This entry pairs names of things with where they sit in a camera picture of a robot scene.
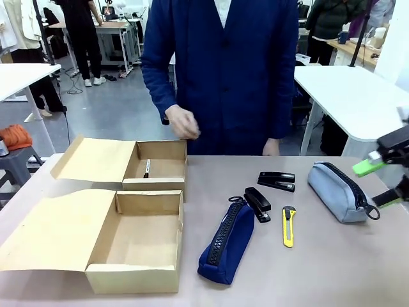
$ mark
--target white sneaker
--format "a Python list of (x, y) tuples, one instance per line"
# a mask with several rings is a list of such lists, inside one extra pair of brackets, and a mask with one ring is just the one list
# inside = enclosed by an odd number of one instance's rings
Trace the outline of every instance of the white sneaker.
[(84, 83), (85, 83), (85, 87), (86, 87), (86, 88), (89, 88), (89, 87), (92, 86), (91, 80), (89, 80), (89, 79), (85, 79), (85, 80), (84, 80)]
[(38, 109), (38, 110), (39, 110), (40, 114), (41, 114), (43, 117), (51, 117), (51, 116), (52, 116), (52, 114), (49, 113), (47, 110), (44, 110), (44, 109)]
[(104, 77), (101, 78), (94, 78), (94, 85), (101, 85), (102, 83), (107, 82), (107, 79)]

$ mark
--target person in black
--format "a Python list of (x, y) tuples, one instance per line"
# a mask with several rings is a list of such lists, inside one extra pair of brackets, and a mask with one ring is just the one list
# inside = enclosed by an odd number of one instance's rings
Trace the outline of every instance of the person in black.
[(54, 0), (54, 2), (60, 5), (63, 10), (66, 29), (70, 35), (78, 69), (84, 79), (85, 86), (92, 86), (87, 53), (91, 62), (91, 71), (94, 75), (94, 85), (101, 85), (106, 82), (105, 78), (101, 77), (102, 56), (91, 12), (100, 26), (102, 26), (103, 22), (96, 10), (94, 1)]
[(367, 0), (316, 0), (308, 15), (305, 28), (309, 30), (307, 55), (311, 63), (328, 66), (333, 47), (327, 44), (336, 40), (343, 25), (365, 11)]

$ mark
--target stapler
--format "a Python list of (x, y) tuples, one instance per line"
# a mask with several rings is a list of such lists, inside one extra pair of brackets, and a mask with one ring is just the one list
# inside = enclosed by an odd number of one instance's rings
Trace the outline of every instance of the stapler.
[(279, 173), (271, 171), (262, 171), (258, 177), (259, 185), (273, 187), (274, 189), (294, 193), (295, 175), (290, 173)]
[(244, 190), (244, 198), (249, 206), (253, 208), (254, 214), (260, 223), (271, 221), (270, 216), (265, 213), (271, 210), (271, 204), (256, 188), (246, 188), (246, 190)]

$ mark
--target marker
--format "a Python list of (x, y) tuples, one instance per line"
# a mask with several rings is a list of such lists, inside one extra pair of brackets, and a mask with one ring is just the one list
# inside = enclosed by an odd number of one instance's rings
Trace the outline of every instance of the marker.
[(143, 175), (143, 178), (149, 178), (149, 169), (151, 167), (151, 159), (146, 160), (146, 169), (145, 169), (145, 175)]

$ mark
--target pencil case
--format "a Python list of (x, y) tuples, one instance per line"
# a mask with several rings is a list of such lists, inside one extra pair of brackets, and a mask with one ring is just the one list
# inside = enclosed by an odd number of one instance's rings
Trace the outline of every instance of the pencil case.
[(214, 281), (230, 285), (250, 241), (254, 228), (254, 211), (241, 197), (230, 198), (227, 214), (212, 242), (199, 258), (197, 273)]
[(316, 162), (308, 183), (341, 223), (380, 218), (379, 210), (359, 185), (329, 162)]

